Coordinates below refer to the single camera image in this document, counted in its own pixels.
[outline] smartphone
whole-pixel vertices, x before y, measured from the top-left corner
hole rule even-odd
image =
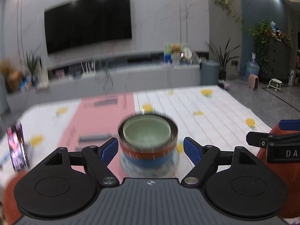
[[[25,152],[25,142],[21,123],[15,123],[7,128],[9,151],[14,170],[21,171],[29,168]]]

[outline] television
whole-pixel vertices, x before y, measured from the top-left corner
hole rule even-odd
[[[44,17],[48,54],[132,38],[130,0],[77,0],[45,11]]]

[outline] trash can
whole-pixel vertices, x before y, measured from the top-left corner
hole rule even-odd
[[[218,84],[220,65],[214,61],[202,63],[200,85],[211,86]]]

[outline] power outlet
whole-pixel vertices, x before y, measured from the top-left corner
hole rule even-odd
[[[239,63],[238,61],[231,61],[231,65],[232,65],[232,66],[237,66],[238,63]]]

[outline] metal screw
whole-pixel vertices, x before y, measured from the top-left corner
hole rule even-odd
[[[184,180],[187,185],[195,185],[199,182],[199,180],[195,177],[188,177]]]
[[[106,185],[113,185],[114,183],[116,183],[116,181],[117,179],[115,177],[106,177],[102,179],[102,183]]]

